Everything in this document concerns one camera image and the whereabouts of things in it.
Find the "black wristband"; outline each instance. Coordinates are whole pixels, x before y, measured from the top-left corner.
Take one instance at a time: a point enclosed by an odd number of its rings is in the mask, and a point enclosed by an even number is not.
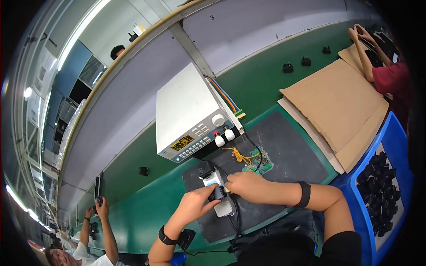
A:
[[[293,208],[305,208],[311,199],[311,186],[305,181],[297,181],[295,183],[299,183],[302,187],[302,198],[297,205],[293,206]]]
[[[160,231],[158,232],[158,237],[161,240],[161,242],[163,242],[164,244],[169,245],[169,246],[177,245],[179,243],[179,239],[171,240],[169,237],[167,237],[164,234],[164,226],[161,227]]]

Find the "green workbench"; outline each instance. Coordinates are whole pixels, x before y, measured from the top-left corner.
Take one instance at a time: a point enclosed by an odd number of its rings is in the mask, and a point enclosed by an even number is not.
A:
[[[278,90],[291,86],[334,62],[338,58],[337,52],[352,44],[348,38],[347,29],[354,23],[371,24],[365,20],[354,20],[307,32],[247,59],[216,78],[239,108],[247,114],[246,118],[241,120],[243,124],[247,123],[247,128],[261,121],[267,112],[280,110],[329,172],[323,184],[328,184],[337,173],[303,128],[277,105],[277,100],[282,97]],[[324,45],[330,46],[331,54],[321,52]],[[310,57],[312,66],[301,66],[302,56]],[[293,65],[294,73],[282,72],[282,65],[287,62]],[[181,177],[182,172],[197,163],[195,159],[190,159],[178,165],[166,160],[156,154],[155,143],[155,124],[153,124],[146,128],[104,171],[101,190],[102,194],[110,200],[109,219],[119,252],[142,254],[149,251],[158,235],[158,229],[167,222],[186,192]],[[150,169],[148,177],[138,174],[140,166]],[[78,205],[80,221],[84,217],[85,209],[93,205],[92,191],[93,188],[90,193],[84,195]],[[284,214],[280,213],[277,217],[272,217],[248,231],[272,222],[282,215]],[[74,232],[79,231],[80,228],[81,225],[74,228]],[[207,244],[196,222],[190,224],[188,228],[197,233],[190,250],[205,248],[225,250],[228,246],[228,243],[224,243],[212,247],[219,241]],[[101,233],[98,234],[94,244],[96,248],[103,248]],[[233,258],[233,255],[227,253],[199,254],[189,258],[187,265],[191,265],[191,261],[212,255],[223,256],[226,261]]]

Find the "cardboard sheet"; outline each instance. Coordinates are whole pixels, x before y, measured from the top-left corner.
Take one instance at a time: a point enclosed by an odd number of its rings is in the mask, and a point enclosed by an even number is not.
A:
[[[342,59],[280,91],[324,137],[346,172],[371,144],[389,106]]]
[[[369,50],[369,48],[365,46],[365,44],[361,43],[361,46],[363,47],[364,51]],[[361,63],[361,59],[358,54],[357,46],[355,45],[355,43],[349,46],[348,48],[338,52],[338,55],[346,63],[348,63],[351,67],[353,67],[356,71],[358,71],[361,75],[363,75],[364,77],[366,76],[366,74],[364,73],[363,65]]]
[[[282,99],[278,101],[279,105],[281,105],[284,110],[287,111],[289,115],[299,123],[306,133],[311,137],[311,139],[315,142],[318,148],[322,151],[325,157],[328,159],[330,164],[339,174],[343,174],[345,170],[342,165],[339,163],[338,159],[334,155],[330,145],[324,139],[324,137],[314,128],[314,126],[306,119],[304,115],[296,108],[294,105],[283,96]]]

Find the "yellow digital display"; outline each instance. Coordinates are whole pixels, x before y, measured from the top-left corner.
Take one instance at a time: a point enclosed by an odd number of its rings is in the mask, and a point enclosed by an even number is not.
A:
[[[189,135],[186,135],[183,138],[179,139],[175,144],[173,144],[171,146],[171,148],[178,151],[178,150],[182,149],[183,147],[185,147],[186,145],[188,145],[189,143],[191,143],[191,141],[193,141],[193,140],[194,139],[191,138]]]

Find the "red shirt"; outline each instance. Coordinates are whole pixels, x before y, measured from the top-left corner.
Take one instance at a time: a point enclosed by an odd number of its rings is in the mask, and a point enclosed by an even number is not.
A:
[[[392,94],[389,110],[395,113],[406,131],[414,91],[407,65],[404,62],[391,62],[390,66],[373,67],[373,78],[378,92]]]

